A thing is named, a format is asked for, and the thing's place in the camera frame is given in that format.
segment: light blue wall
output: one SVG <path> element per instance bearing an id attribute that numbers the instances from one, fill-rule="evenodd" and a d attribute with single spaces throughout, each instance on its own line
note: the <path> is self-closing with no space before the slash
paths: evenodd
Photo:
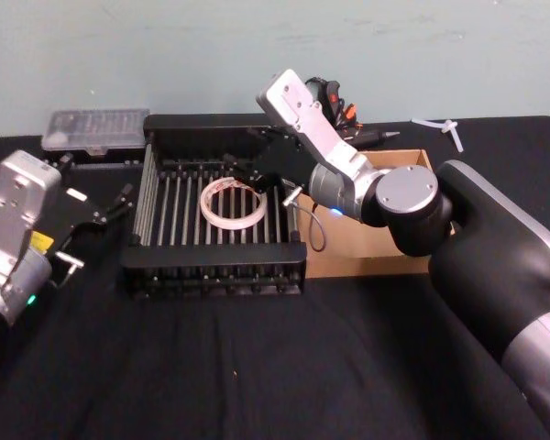
<path id="1" fill-rule="evenodd" d="M 365 122 L 550 115 L 550 0 L 0 0 L 0 134 L 62 108 L 258 111 L 287 67 Z"/>

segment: screwdriver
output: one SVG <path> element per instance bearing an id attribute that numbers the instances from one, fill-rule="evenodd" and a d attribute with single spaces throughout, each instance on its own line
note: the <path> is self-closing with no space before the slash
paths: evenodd
<path id="1" fill-rule="evenodd" d="M 399 131 L 380 131 L 373 128 L 349 127 L 338 133 L 340 137 L 355 149 L 379 147 L 386 140 L 399 136 Z"/>

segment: roll of tape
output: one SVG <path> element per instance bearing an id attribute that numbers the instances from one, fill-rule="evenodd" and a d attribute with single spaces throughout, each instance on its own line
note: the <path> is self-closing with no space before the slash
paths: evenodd
<path id="1" fill-rule="evenodd" d="M 228 188 L 242 188 L 247 191 L 251 191 L 254 197 L 258 199 L 258 207 L 251 214 L 240 218 L 224 218 L 212 212 L 212 197 L 216 193 L 220 193 Z M 212 226 L 219 227 L 220 229 L 226 229 L 229 231 L 237 231 L 239 229 L 246 229 L 257 224 L 261 218 L 265 216 L 267 212 L 267 194 L 257 194 L 252 188 L 236 181 L 234 177 L 224 177 L 213 181 L 206 186 L 202 194 L 200 195 L 200 210 L 202 215 Z"/>

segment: yellow label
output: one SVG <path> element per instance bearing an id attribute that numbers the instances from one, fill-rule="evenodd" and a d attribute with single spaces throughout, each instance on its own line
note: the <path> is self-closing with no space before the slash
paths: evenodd
<path id="1" fill-rule="evenodd" d="M 47 253 L 47 251 L 53 244 L 53 241 L 55 240 L 53 240 L 50 236 L 45 236 L 37 231 L 33 231 L 33 235 L 30 236 L 30 246 L 35 248 L 43 255 Z"/>

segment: black metal rack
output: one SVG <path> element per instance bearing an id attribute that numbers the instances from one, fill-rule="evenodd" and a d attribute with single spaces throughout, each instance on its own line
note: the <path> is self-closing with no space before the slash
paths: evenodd
<path id="1" fill-rule="evenodd" d="M 209 225 L 199 208 L 202 189 L 225 177 L 224 154 L 252 160 L 261 145 L 250 128 L 262 115 L 150 115 L 148 144 L 131 243 L 121 263 L 137 297 L 294 294 L 303 289 L 306 246 L 297 214 L 281 201 L 287 190 L 268 191 L 268 211 L 242 231 Z M 240 189 L 214 196 L 226 217 L 248 214 L 256 198 Z"/>

